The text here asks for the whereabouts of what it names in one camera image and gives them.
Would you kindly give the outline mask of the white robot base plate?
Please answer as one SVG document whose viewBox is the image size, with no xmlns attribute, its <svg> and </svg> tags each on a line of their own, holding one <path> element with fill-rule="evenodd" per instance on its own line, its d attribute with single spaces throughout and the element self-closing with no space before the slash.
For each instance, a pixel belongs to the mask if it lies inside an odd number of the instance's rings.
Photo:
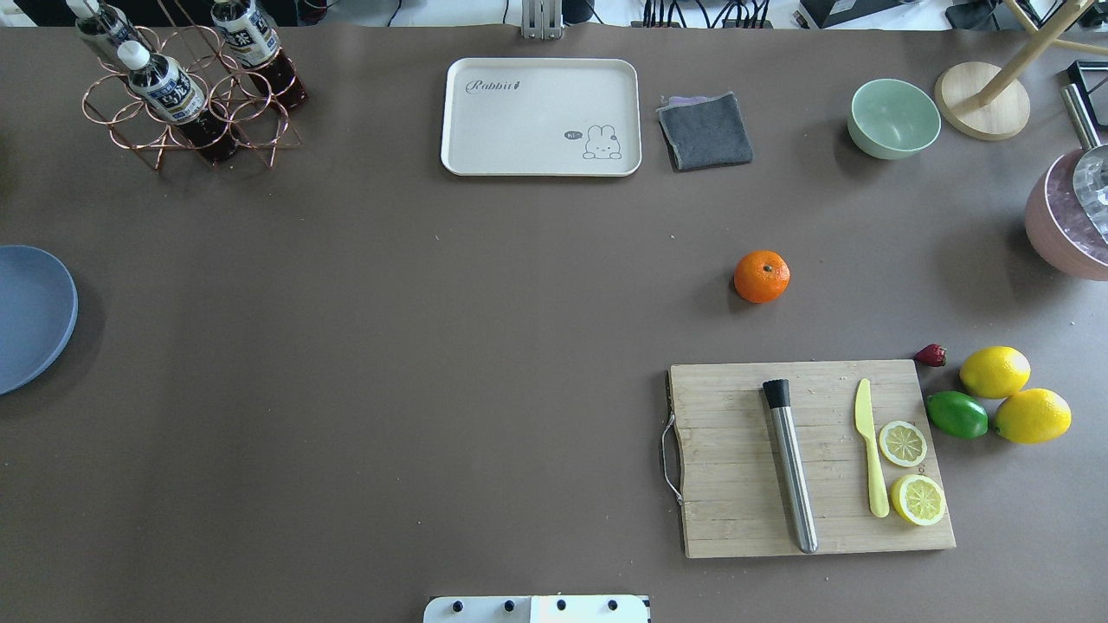
<svg viewBox="0 0 1108 623">
<path fill-rule="evenodd" d="M 440 596 L 423 622 L 650 622 L 649 598 L 634 594 Z"/>
</svg>

